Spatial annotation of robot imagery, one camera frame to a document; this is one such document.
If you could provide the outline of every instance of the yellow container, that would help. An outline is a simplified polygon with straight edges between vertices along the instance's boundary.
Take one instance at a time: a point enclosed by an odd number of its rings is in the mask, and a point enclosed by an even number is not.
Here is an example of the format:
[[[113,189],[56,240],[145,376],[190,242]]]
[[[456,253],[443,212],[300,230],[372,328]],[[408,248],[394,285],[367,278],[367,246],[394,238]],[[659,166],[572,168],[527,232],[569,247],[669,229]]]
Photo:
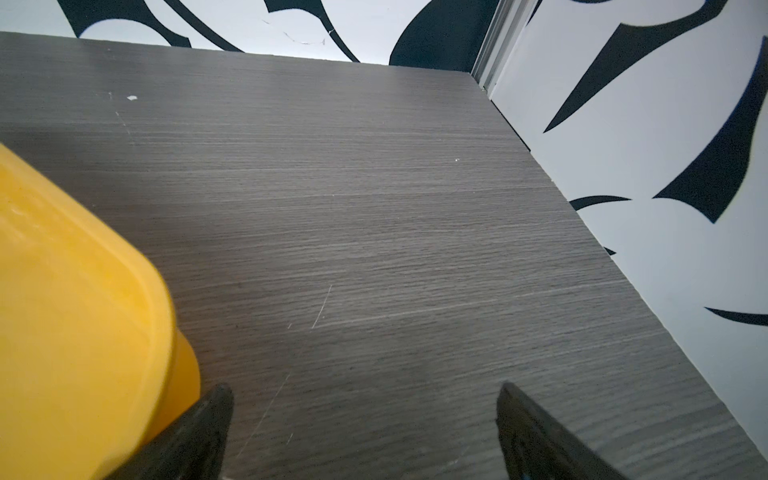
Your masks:
[[[199,397],[149,260],[0,144],[3,478],[103,478]]]

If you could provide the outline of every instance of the gray wood-grain surface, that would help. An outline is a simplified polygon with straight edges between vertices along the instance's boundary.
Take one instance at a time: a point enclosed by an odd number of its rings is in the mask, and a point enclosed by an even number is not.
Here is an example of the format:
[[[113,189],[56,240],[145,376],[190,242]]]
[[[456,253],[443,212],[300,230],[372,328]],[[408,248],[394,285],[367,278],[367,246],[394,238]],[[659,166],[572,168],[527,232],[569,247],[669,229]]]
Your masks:
[[[505,380],[632,478],[768,476],[468,74],[4,33],[0,141],[162,272],[229,478],[505,478]]]

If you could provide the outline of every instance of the white wall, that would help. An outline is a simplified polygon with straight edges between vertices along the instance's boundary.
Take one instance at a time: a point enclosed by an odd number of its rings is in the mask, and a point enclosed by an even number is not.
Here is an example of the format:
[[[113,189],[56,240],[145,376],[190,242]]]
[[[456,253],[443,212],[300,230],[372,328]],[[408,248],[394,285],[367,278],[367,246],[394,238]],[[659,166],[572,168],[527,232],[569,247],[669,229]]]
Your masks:
[[[0,31],[468,71],[498,0],[0,0]]]
[[[730,0],[545,133],[620,23],[670,22],[703,3],[543,0],[491,99],[568,200],[631,199],[578,213],[768,455],[768,326],[705,308],[768,314],[768,108],[757,118],[743,183],[717,221],[683,201],[654,199],[739,102],[768,35],[768,2]],[[726,167],[732,160],[727,152],[718,157]]]

